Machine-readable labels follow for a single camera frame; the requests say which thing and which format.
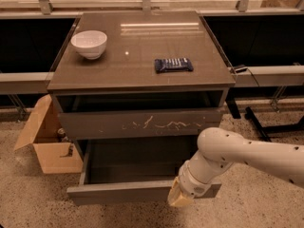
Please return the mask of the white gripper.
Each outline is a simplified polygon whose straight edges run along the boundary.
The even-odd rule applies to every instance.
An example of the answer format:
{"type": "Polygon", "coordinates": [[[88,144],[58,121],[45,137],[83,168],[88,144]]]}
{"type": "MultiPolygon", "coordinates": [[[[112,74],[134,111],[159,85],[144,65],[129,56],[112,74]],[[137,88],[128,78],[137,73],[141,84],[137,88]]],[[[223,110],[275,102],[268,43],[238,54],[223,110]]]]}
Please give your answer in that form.
{"type": "Polygon", "coordinates": [[[180,168],[179,175],[174,178],[167,202],[172,207],[183,207],[193,203],[192,199],[201,198],[211,187],[194,178],[189,169],[189,161],[180,168]]]}

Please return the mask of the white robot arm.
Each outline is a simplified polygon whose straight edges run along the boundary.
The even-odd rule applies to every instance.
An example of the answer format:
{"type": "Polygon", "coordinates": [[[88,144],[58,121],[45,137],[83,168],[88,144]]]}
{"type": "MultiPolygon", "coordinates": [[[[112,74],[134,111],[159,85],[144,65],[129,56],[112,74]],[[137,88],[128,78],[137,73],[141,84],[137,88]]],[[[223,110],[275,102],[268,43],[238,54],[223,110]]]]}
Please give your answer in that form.
{"type": "Polygon", "coordinates": [[[167,201],[173,207],[189,205],[203,197],[212,180],[235,162],[304,187],[303,145],[253,141],[232,131],[209,127],[199,133],[197,147],[193,157],[180,167],[169,191],[167,201]]]}

